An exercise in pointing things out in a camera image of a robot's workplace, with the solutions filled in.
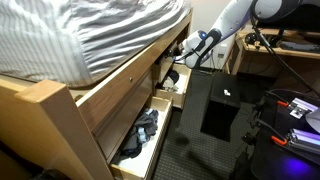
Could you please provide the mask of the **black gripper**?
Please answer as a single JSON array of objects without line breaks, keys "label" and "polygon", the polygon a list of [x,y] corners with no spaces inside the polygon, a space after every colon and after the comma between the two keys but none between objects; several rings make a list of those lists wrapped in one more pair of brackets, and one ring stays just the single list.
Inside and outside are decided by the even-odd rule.
[{"label": "black gripper", "polygon": [[182,51],[183,51],[183,48],[180,45],[172,47],[169,50],[169,56],[170,57],[181,56],[182,55]]}]

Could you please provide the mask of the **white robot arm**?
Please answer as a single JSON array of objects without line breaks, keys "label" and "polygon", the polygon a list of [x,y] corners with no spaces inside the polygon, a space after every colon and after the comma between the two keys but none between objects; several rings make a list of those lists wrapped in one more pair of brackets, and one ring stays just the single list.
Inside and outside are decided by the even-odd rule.
[{"label": "white robot arm", "polygon": [[250,17],[261,22],[274,22],[291,14],[302,5],[320,6],[320,0],[231,0],[211,29],[197,30],[181,43],[180,55],[173,55],[174,61],[196,69],[211,55],[211,50],[234,33]]}]

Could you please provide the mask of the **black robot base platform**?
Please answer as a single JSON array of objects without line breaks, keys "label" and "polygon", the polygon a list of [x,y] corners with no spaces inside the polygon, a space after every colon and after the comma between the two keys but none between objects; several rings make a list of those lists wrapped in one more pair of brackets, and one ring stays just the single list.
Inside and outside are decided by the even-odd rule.
[{"label": "black robot base platform", "polygon": [[285,89],[262,97],[229,180],[320,180],[319,133],[306,115],[319,99]]}]

